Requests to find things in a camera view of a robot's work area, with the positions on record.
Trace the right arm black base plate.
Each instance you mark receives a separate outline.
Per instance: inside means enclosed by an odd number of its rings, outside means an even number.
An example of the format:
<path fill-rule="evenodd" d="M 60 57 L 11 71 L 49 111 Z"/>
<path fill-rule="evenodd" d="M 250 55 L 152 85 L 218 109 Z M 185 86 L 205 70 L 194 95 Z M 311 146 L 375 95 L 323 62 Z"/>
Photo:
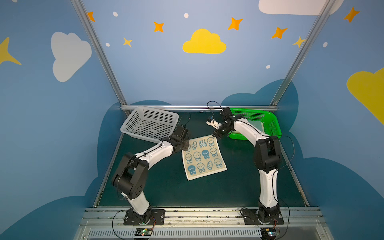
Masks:
<path fill-rule="evenodd" d="M 240 214 L 245 225 L 283 225 L 285 223 L 281 212 L 276 215 L 267 215 L 259 209 L 241 208 Z"/>

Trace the pale yellow towel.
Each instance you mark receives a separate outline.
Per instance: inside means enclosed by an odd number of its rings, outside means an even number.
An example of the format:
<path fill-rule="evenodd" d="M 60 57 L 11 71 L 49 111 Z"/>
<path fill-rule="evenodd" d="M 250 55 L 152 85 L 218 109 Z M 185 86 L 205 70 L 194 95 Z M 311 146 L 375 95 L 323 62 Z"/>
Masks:
<path fill-rule="evenodd" d="M 256 129 L 258 129 L 259 132 L 265 133 L 264 124 L 260 121 L 249 121 L 249 123 L 254 126 Z"/>

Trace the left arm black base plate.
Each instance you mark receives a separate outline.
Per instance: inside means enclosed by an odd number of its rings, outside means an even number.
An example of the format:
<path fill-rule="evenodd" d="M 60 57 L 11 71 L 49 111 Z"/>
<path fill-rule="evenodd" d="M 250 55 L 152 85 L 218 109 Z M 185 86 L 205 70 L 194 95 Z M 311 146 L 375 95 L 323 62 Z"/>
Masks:
<path fill-rule="evenodd" d="M 165 220 L 164 209 L 148 209 L 144 215 L 137 214 L 134 210 L 128 210 L 124 219 L 124 226 L 162 226 Z"/>

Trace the teal patterned towel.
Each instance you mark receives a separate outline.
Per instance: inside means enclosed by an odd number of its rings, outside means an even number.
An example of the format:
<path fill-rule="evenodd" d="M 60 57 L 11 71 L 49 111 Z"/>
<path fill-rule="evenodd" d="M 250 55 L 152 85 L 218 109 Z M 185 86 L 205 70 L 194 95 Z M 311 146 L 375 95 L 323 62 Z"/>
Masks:
<path fill-rule="evenodd" d="M 212 135 L 191 139 L 182 157 L 188 181 L 227 170 L 217 138 Z"/>

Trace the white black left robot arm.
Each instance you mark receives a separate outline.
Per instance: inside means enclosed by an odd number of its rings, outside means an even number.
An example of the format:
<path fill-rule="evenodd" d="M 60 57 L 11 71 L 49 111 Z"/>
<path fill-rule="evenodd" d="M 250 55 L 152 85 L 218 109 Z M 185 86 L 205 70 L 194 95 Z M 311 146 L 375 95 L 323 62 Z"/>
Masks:
<path fill-rule="evenodd" d="M 173 133 L 158 144 L 141 153 L 123 156 L 112 178 L 112 185 L 131 205 L 128 213 L 147 224 L 151 220 L 152 207 L 144 194 L 149 170 L 159 161 L 189 147 L 190 131 L 186 126 L 176 126 Z"/>

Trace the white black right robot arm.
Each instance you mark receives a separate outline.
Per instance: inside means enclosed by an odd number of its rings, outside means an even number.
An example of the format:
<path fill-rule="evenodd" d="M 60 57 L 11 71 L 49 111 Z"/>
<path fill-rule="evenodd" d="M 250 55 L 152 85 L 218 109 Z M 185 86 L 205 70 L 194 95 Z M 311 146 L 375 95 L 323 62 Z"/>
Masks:
<path fill-rule="evenodd" d="M 242 115 L 234 115 L 230 108 L 221 109 L 220 115 L 223 123 L 217 122 L 214 117 L 206 121 L 207 125 L 215 128 L 214 137 L 220 139 L 235 131 L 245 136 L 255 147 L 253 160 L 259 171 L 261 185 L 257 212 L 259 222 L 265 225 L 283 224 L 277 197 L 277 176 L 283 158 L 280 139 L 277 136 L 262 133 Z"/>

